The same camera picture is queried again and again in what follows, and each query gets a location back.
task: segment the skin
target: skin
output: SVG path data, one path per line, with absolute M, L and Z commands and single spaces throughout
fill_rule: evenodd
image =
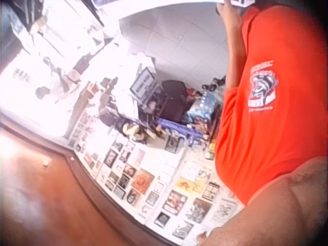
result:
M 245 63 L 242 20 L 230 0 L 217 6 L 227 29 L 227 89 L 238 87 Z M 327 158 L 317 157 L 260 189 L 249 204 L 201 246 L 307 245 L 328 218 Z

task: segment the display case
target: display case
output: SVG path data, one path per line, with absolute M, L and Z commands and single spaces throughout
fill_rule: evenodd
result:
M 243 205 L 225 187 L 201 145 L 151 139 L 135 143 L 84 112 L 70 145 L 110 200 L 178 245 L 197 245 Z

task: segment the orange shirt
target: orange shirt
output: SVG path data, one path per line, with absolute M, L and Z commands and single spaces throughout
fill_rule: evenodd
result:
M 316 23 L 289 7 L 260 12 L 243 31 L 248 57 L 239 87 L 224 95 L 215 161 L 247 204 L 268 182 L 327 155 L 327 49 Z

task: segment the poster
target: poster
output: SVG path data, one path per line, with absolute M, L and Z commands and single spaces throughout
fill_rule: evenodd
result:
M 118 185 L 125 189 L 129 183 L 130 179 L 126 175 L 122 175 L 121 179 L 118 182 Z
M 172 235 L 184 240 L 188 236 L 188 234 L 190 233 L 193 227 L 194 225 L 189 222 L 186 222 L 184 220 L 180 221 Z
M 140 169 L 137 172 L 134 181 L 132 182 L 132 187 L 145 195 L 147 189 L 149 188 L 153 180 L 154 180 L 154 175 L 150 174 L 144 169 Z
M 133 178 L 133 176 L 136 173 L 136 171 L 137 170 L 133 166 L 131 166 L 129 164 L 126 164 L 125 167 L 124 167 L 124 170 L 123 170 L 123 172 L 126 173 L 131 178 Z
M 130 156 L 131 152 L 128 149 L 124 149 L 121 153 L 121 156 L 119 157 L 119 160 L 123 163 L 127 163 L 127 160 Z
M 112 183 L 117 183 L 119 176 L 114 173 L 113 171 L 109 174 L 108 179 L 112 182 Z
M 210 203 L 196 198 L 190 209 L 187 211 L 186 217 L 196 223 L 202 223 L 211 206 Z
M 112 168 L 117 156 L 118 156 L 118 154 L 114 150 L 110 149 L 107 156 L 105 157 L 104 163 L 109 168 Z
M 219 192 L 220 186 L 216 183 L 209 182 L 207 185 L 202 198 L 208 200 L 208 201 L 213 201 L 216 194 Z
M 154 206 L 159 198 L 159 195 L 155 192 L 151 191 L 146 199 L 146 203 L 148 203 L 150 206 Z
M 125 194 L 126 194 L 126 192 L 122 188 L 120 188 L 119 186 L 116 186 L 113 192 L 120 199 L 123 199 Z
M 178 215 L 186 200 L 186 196 L 176 191 L 171 191 L 162 208 L 173 215 Z
M 154 223 L 159 227 L 164 228 L 167 222 L 169 221 L 169 219 L 170 219 L 169 215 L 160 212 L 157 218 L 155 219 Z
M 145 151 L 141 150 L 141 149 L 134 149 L 134 151 L 131 153 L 128 163 L 130 165 L 134 165 L 136 167 L 140 167 L 140 164 L 142 162 L 142 159 L 145 156 Z
M 131 189 L 127 195 L 127 202 L 134 206 L 137 203 L 139 197 L 140 194 L 136 190 Z

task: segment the man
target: man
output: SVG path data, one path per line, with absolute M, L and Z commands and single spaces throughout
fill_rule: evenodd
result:
M 201 245 L 307 245 L 327 220 L 326 40 L 289 7 L 217 8 L 229 64 L 216 170 L 246 207 Z

